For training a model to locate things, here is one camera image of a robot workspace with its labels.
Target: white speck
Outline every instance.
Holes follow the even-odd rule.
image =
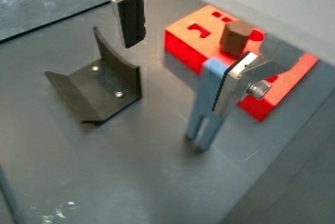
[[[52,215],[43,215],[42,216],[42,224],[52,224],[52,219],[54,219],[54,216]]]
[[[258,152],[259,152],[259,150],[258,150],[256,152],[253,152],[253,153],[245,158],[245,161],[247,161],[251,157],[253,157],[253,156],[258,154]]]
[[[59,218],[63,218],[63,219],[67,218],[59,208],[57,208],[57,215],[58,215]]]

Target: red block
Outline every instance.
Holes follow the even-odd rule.
[[[236,20],[237,18],[224,11],[205,6],[165,28],[166,51],[197,74],[201,74],[203,62],[211,57],[219,57],[227,65],[236,61],[228,53],[223,53],[219,45],[225,22]],[[263,39],[264,31],[255,28],[243,54],[251,51],[259,55]],[[241,100],[239,105],[259,121],[267,118],[316,62],[315,56],[304,54],[290,71],[268,79],[272,87],[260,101],[252,96]]]

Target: bracket hole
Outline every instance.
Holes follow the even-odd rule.
[[[219,12],[213,12],[212,16],[216,17],[216,18],[220,18],[223,16],[223,14],[220,14]]]
[[[203,26],[200,26],[197,23],[192,24],[188,27],[188,30],[197,30],[200,32],[200,36],[199,36],[200,38],[205,38],[211,34],[211,32]]]
[[[260,31],[253,30],[249,36],[249,40],[252,41],[262,41],[264,39],[264,35]]]
[[[233,20],[232,20],[231,18],[228,18],[228,17],[224,17],[224,18],[221,19],[221,21],[223,21],[223,22],[232,22]]]
[[[275,76],[267,78],[266,80],[267,80],[270,83],[272,83],[272,82],[276,81],[276,79],[278,79],[278,75],[275,75]]]

